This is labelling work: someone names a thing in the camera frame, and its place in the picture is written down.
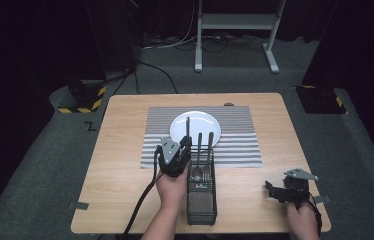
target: wooden table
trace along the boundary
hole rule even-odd
[[[277,93],[119,95],[109,100],[79,202],[74,233],[122,233],[153,169],[141,169],[140,159],[149,107],[249,106],[257,133],[262,168],[216,168],[218,216],[213,226],[187,224],[186,209],[178,217],[177,233],[288,232],[285,205],[268,197],[265,180],[282,187],[283,174],[297,167],[311,172],[296,132]],[[314,181],[310,192],[318,196]],[[143,233],[160,205],[156,188],[144,200],[130,233]],[[322,231],[330,220],[323,204]]]

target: dark background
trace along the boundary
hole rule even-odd
[[[278,5],[204,2],[206,12],[265,13]],[[162,37],[187,32],[192,1],[137,3],[141,31]],[[333,8],[333,1],[287,1],[277,38],[321,40],[304,84],[345,88],[374,142],[374,1],[339,1],[324,34]],[[54,113],[48,96],[73,81],[106,78],[90,20],[80,0],[0,0],[0,194]],[[335,77],[327,80],[332,66]]]

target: striped placemat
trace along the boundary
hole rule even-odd
[[[162,137],[169,137],[172,121],[188,111],[212,115],[221,126],[221,137],[213,147],[215,167],[262,167],[261,152],[247,106],[150,107],[144,135],[142,168],[153,167],[153,154]]]

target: black cable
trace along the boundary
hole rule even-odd
[[[105,82],[111,82],[111,81],[117,81],[119,79],[123,79],[123,78],[127,77],[128,75],[130,75],[132,72],[133,72],[132,69],[126,69],[126,70],[124,70],[124,73],[122,73],[121,75],[111,77],[111,78],[107,79]]]
[[[185,51],[185,52],[193,51],[194,49],[196,49],[196,44],[194,44],[194,43],[188,43],[188,44],[183,44],[183,45],[191,45],[191,46],[193,46],[193,47],[192,47],[192,48],[189,48],[189,49],[182,49],[182,48],[180,48],[180,47],[178,47],[178,46],[175,46],[174,48],[176,48],[176,49],[178,49],[178,50],[180,50],[180,51]]]
[[[146,40],[146,45],[143,46],[142,50],[146,49],[153,49],[153,48],[165,48],[165,47],[172,47],[171,45],[181,43],[179,40],[177,41],[166,41],[165,39],[156,38],[153,40]]]
[[[230,43],[230,45],[234,45],[234,46],[251,46],[251,45],[257,45],[257,44],[260,44],[264,41],[264,39],[262,38],[258,38],[258,37],[255,37],[255,38],[251,38],[252,40],[250,42],[246,42],[246,43],[239,43],[239,42],[235,42],[234,40],[236,39],[245,39],[245,38],[234,38],[234,39],[230,39],[228,40]],[[253,43],[255,42],[256,39],[261,39],[261,41],[257,42],[257,43]]]
[[[100,240],[100,239],[102,239],[102,237],[104,237],[106,234],[102,234],[102,235],[100,235],[96,240]]]
[[[137,73],[134,72],[134,77],[135,77],[135,91],[137,94],[140,94],[140,85],[138,83],[138,79],[137,79]]]
[[[119,90],[119,88],[121,88],[122,84],[124,84],[125,80],[128,78],[129,74],[127,74],[124,79],[122,79],[121,83],[118,85],[118,87],[115,89],[115,91],[113,92],[112,96],[116,94],[116,92]]]
[[[171,81],[171,84],[172,84],[172,87],[174,88],[175,93],[178,94],[178,90],[177,90],[177,88],[175,87],[174,81],[172,80],[172,78],[169,76],[168,73],[166,73],[164,70],[162,70],[162,69],[160,69],[160,68],[158,68],[158,67],[155,67],[155,66],[153,66],[153,65],[150,65],[150,64],[147,64],[147,63],[144,63],[144,62],[141,62],[141,61],[138,61],[138,63],[141,63],[141,64],[146,65],[146,66],[151,67],[151,68],[155,68],[155,69],[157,69],[157,70],[163,72],[163,73],[164,73],[164,74],[169,78],[169,80]]]
[[[154,154],[154,166],[153,166],[153,178],[152,178],[152,181],[149,183],[149,185],[147,185],[146,189],[144,190],[143,194],[141,194],[141,197],[140,199],[138,200],[137,202],[137,205],[135,206],[134,208],[134,212],[133,214],[131,215],[131,219],[130,221],[128,222],[128,225],[127,227],[125,228],[125,231],[124,233],[121,235],[121,238],[120,240],[125,240],[127,235],[128,235],[128,232],[130,231],[131,229],[131,226],[133,225],[134,223],[134,220],[135,220],[135,217],[137,216],[137,213],[138,213],[138,210],[140,210],[140,206],[141,204],[143,203],[144,199],[146,198],[147,194],[150,192],[150,190],[152,190],[153,186],[155,185],[155,183],[159,180],[159,178],[163,175],[161,174],[158,178],[156,178],[156,173],[157,173],[157,165],[158,165],[158,160],[157,160],[157,155],[162,151],[162,146],[157,146],[156,147],[156,150],[155,150],[155,154]]]
[[[205,50],[206,52],[209,52],[209,53],[219,53],[219,52],[224,51],[228,47],[228,40],[225,40],[224,42],[225,42],[225,45],[222,47],[222,49],[217,50],[217,51],[210,51],[209,49],[206,49],[203,46],[202,46],[202,49]]]
[[[229,39],[225,37],[224,35],[220,35],[220,36],[217,35],[217,36],[213,36],[207,39],[209,39],[213,43],[225,43],[229,41]]]
[[[141,47],[154,47],[159,44],[162,44],[162,40],[160,39],[159,35],[146,35],[143,38],[143,43]]]
[[[312,210],[314,210],[315,218],[317,220],[317,230],[318,230],[318,236],[321,237],[321,228],[322,228],[322,219],[321,219],[321,213],[318,210],[317,204],[315,203],[315,198],[312,195],[312,193],[309,193],[312,197],[312,202],[309,199],[306,199],[306,201],[311,205]]]

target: hazard tape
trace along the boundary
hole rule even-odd
[[[94,102],[91,104],[91,108],[86,107],[58,107],[60,113],[91,113],[96,112],[102,103],[103,97],[106,92],[106,86],[99,89],[97,97],[94,99]]]
[[[302,85],[302,87],[303,88],[315,88],[315,86],[311,86],[311,85]],[[339,107],[343,108],[343,102],[338,96],[336,96],[336,102],[339,105]]]

